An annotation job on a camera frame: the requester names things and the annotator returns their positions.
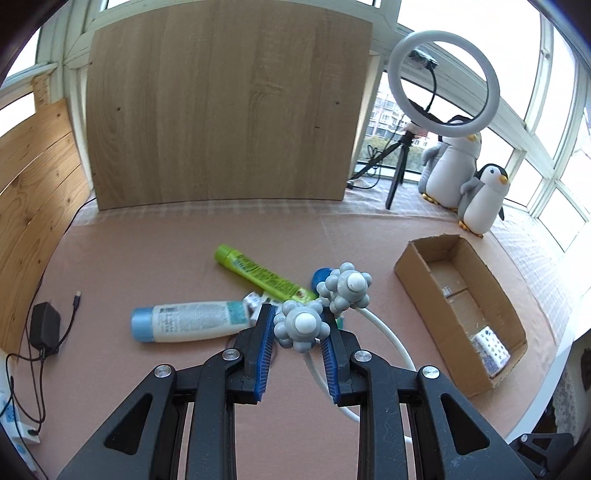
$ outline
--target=cardboard box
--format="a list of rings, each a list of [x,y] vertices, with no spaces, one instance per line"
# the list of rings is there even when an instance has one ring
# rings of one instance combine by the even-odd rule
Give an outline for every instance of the cardboard box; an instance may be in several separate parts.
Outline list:
[[[496,387],[527,350],[507,295],[467,240],[441,235],[409,242],[394,268],[435,341],[453,382],[467,397]],[[470,338],[489,326],[511,359],[489,378]]]

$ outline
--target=wood plank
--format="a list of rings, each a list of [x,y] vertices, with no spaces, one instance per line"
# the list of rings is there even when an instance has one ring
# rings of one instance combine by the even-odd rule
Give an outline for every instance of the wood plank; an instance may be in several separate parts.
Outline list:
[[[49,75],[51,74],[44,73],[33,78],[33,97],[35,97],[35,108],[37,110],[51,103]]]
[[[29,163],[0,194],[0,272],[29,222],[78,165],[74,135],[69,133]]]
[[[203,0],[96,32],[87,137],[101,209],[343,197],[371,23],[274,0]]]
[[[39,279],[88,195],[88,181],[78,166],[31,220],[0,273],[0,348],[5,352],[18,352]]]
[[[0,137],[0,192],[38,155],[72,131],[65,100],[43,106]]]

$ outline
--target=blue bottle cap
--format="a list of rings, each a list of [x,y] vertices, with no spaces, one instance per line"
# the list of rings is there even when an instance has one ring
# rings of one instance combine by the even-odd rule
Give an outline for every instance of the blue bottle cap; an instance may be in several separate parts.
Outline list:
[[[138,342],[153,342],[152,308],[134,309],[131,312],[131,335]]]
[[[324,267],[324,268],[319,268],[318,270],[316,270],[314,272],[314,275],[312,275],[312,283],[311,283],[312,291],[314,293],[316,293],[316,294],[318,293],[316,291],[316,286],[318,285],[318,283],[326,280],[329,277],[330,272],[332,272],[332,271],[333,271],[332,268]]]

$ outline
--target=metal screw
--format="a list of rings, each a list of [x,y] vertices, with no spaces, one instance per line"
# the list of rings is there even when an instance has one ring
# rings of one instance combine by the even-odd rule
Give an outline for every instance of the metal screw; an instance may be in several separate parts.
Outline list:
[[[367,350],[357,350],[354,357],[358,362],[369,362],[371,360],[371,353]]]
[[[439,376],[439,370],[437,367],[425,367],[423,368],[423,375],[427,378],[437,378]]]
[[[159,365],[154,368],[154,375],[158,378],[165,378],[169,376],[173,372],[173,369],[170,368],[170,365]]]
[[[236,360],[237,358],[240,358],[240,352],[235,348],[229,348],[228,350],[223,351],[222,358],[228,361]]]

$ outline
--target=black charger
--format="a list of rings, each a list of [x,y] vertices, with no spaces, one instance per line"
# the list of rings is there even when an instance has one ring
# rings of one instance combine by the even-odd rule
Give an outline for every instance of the black charger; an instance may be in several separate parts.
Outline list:
[[[43,352],[44,358],[57,353],[59,349],[60,321],[60,314],[49,302],[44,301],[33,307],[29,343]]]

